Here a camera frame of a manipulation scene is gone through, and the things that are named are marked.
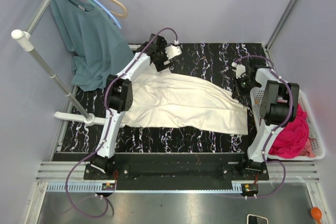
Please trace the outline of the white t shirt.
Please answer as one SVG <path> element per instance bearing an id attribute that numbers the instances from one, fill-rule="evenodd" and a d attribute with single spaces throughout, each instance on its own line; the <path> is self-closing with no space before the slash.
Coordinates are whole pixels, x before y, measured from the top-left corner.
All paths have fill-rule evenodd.
<path id="1" fill-rule="evenodd" d="M 123 124 L 130 127 L 191 126 L 224 134 L 248 133 L 247 108 L 232 92 L 198 78 L 147 67 L 133 82 L 133 104 Z"/>

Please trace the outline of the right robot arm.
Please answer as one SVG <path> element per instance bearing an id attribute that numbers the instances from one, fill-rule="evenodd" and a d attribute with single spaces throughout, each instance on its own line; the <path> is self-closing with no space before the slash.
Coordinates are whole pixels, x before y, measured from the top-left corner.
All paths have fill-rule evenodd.
<path id="1" fill-rule="evenodd" d="M 245 67 L 232 64 L 237 97 L 250 94 L 257 134 L 247 153 L 232 168 L 232 175 L 244 180 L 267 173 L 267 157 L 276 137 L 294 121 L 299 98 L 299 85 L 278 76 L 273 68 Z"/>

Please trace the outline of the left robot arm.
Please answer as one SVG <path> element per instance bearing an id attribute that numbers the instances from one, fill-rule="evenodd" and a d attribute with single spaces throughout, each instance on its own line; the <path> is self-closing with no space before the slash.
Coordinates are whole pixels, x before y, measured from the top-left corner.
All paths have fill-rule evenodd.
<path id="1" fill-rule="evenodd" d="M 158 71 L 168 68 L 170 62 L 166 39 L 152 34 L 150 40 L 137 50 L 132 60 L 115 75 L 109 75 L 104 94 L 106 118 L 96 150 L 90 155 L 90 166 L 103 180 L 113 175 L 115 144 L 122 119 L 133 103 L 132 82 L 148 67 L 154 64 Z"/>

